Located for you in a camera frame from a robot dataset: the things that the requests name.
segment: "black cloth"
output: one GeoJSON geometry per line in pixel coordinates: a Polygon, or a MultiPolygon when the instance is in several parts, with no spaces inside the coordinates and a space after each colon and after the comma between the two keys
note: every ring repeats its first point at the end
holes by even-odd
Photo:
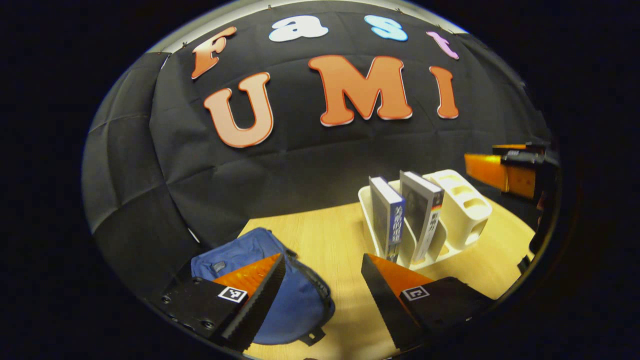
{"type": "MultiPolygon", "coordinates": [[[[168,55],[145,54],[118,80],[96,114],[83,163],[86,214],[92,231],[103,239],[99,239],[103,249],[112,247],[106,245],[111,241],[122,243],[120,252],[155,247],[137,261],[167,266],[155,270],[162,279],[169,274],[164,270],[177,271],[178,264],[186,263],[198,249],[187,227],[213,248],[236,238],[250,218],[356,202],[357,191],[367,185],[368,176],[395,179],[398,170],[426,174],[449,168],[466,177],[466,152],[490,153],[494,144],[550,140],[524,82],[472,35],[452,35],[377,6],[336,1],[278,6],[220,26],[168,55]],[[269,40],[273,23],[296,15],[316,16],[329,32],[319,38],[269,40]],[[364,21],[366,15],[398,21],[408,40],[379,37],[364,21]],[[237,32],[216,54],[219,62],[192,80],[193,49],[229,26],[235,26],[237,32]],[[460,59],[448,57],[427,31],[448,40],[460,59]],[[326,54],[343,55],[363,75],[375,56],[402,60],[404,89],[413,116],[385,121],[373,115],[364,120],[356,111],[352,123],[324,127],[320,123],[326,110],[323,84],[308,61],[326,54]],[[458,118],[437,115],[438,87],[429,66],[453,74],[458,118]],[[271,75],[266,90],[273,131],[257,146],[229,147],[220,140],[203,101],[230,88],[234,119],[239,127],[249,127],[254,121],[252,108],[237,85],[263,71],[271,75]],[[134,206],[132,202],[138,212],[125,210],[134,206]],[[157,222],[165,218],[149,206],[160,202],[168,206],[167,218],[176,219],[167,220],[175,225],[175,233],[158,231],[157,222]],[[128,212],[118,217],[116,226],[112,219],[121,211],[128,212]],[[154,220],[140,228],[136,219],[148,216],[154,220]],[[178,225],[178,218],[184,223],[178,225]],[[146,232],[158,238],[141,240],[146,232]],[[114,240],[122,236],[129,237],[114,240]],[[157,244],[164,245],[159,249],[157,244]]],[[[350,101],[346,102],[353,110],[350,101]]],[[[508,203],[489,187],[484,189],[498,203],[508,203]]],[[[511,211],[518,208],[533,225],[535,207],[508,207],[511,211]]],[[[119,267],[121,271],[147,271],[142,265],[119,267]]],[[[144,279],[154,276],[148,273],[144,279]]],[[[162,281],[145,285],[143,292],[162,281]]]]}

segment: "pink letter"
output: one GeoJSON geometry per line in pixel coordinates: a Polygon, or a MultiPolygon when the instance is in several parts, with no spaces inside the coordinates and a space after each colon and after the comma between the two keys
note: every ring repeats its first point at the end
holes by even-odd
{"type": "Polygon", "coordinates": [[[433,31],[427,31],[427,35],[431,36],[433,40],[436,40],[442,51],[444,51],[451,58],[459,59],[460,57],[453,50],[449,49],[449,42],[443,39],[440,35],[433,31]]]}

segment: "screw hole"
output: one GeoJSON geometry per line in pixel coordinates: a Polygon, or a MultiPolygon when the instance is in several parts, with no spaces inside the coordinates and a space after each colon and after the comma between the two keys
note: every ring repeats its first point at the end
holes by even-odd
{"type": "Polygon", "coordinates": [[[202,320],[200,323],[202,324],[202,326],[204,326],[209,330],[213,329],[213,323],[210,322],[209,320],[202,320]]]}

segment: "bag strap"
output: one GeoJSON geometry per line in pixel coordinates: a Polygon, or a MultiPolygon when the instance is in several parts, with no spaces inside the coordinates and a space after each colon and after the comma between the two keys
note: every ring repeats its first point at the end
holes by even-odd
{"type": "Polygon", "coordinates": [[[324,331],[322,331],[322,328],[319,326],[311,330],[308,334],[304,334],[303,336],[300,336],[298,340],[302,341],[308,346],[311,346],[317,343],[318,341],[320,341],[323,337],[324,337],[324,331]]]}
{"type": "Polygon", "coordinates": [[[322,320],[320,320],[317,326],[314,327],[311,331],[298,338],[298,340],[304,342],[305,344],[307,344],[307,346],[311,346],[324,337],[322,326],[326,324],[327,321],[329,321],[329,319],[331,318],[332,314],[330,314],[330,309],[333,305],[333,301],[331,300],[329,287],[324,283],[322,278],[320,278],[320,276],[318,276],[316,272],[311,268],[304,265],[303,263],[300,263],[297,259],[291,257],[290,254],[287,253],[287,255],[290,256],[289,259],[291,260],[291,265],[295,266],[309,280],[309,282],[314,285],[316,291],[318,292],[318,295],[320,295],[323,300],[322,320]]]}

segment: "orange letter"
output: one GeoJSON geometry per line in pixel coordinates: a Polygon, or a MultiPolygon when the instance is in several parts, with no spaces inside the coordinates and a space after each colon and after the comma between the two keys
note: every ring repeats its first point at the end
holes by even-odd
{"type": "Polygon", "coordinates": [[[218,57],[216,56],[214,58],[213,52],[215,51],[217,54],[220,54],[220,51],[224,50],[225,46],[227,46],[227,38],[225,37],[231,36],[234,33],[236,33],[236,27],[231,26],[215,34],[212,38],[193,49],[193,53],[196,54],[196,67],[191,73],[191,79],[197,79],[198,76],[204,74],[218,63],[218,57]]]}
{"type": "Polygon", "coordinates": [[[268,72],[259,72],[245,78],[238,84],[238,89],[249,95],[255,116],[255,123],[248,129],[240,129],[236,126],[229,106],[231,89],[226,88],[214,92],[204,100],[204,107],[211,112],[213,126],[215,126],[222,142],[233,147],[247,147],[263,142],[271,134],[273,114],[267,89],[264,87],[270,78],[268,72]]]}
{"type": "Polygon", "coordinates": [[[371,118],[378,94],[382,97],[382,104],[378,108],[381,119],[408,119],[413,115],[404,94],[401,74],[404,64],[396,58],[375,57],[366,78],[340,55],[312,58],[309,67],[320,72],[322,77],[326,111],[320,117],[320,122],[324,126],[344,125],[353,121],[354,113],[347,109],[345,95],[365,120],[371,118]]]}
{"type": "Polygon", "coordinates": [[[453,75],[447,69],[437,66],[430,66],[429,71],[436,77],[438,91],[440,92],[438,115],[443,119],[455,119],[458,117],[458,108],[453,99],[453,87],[451,86],[453,75]]]}

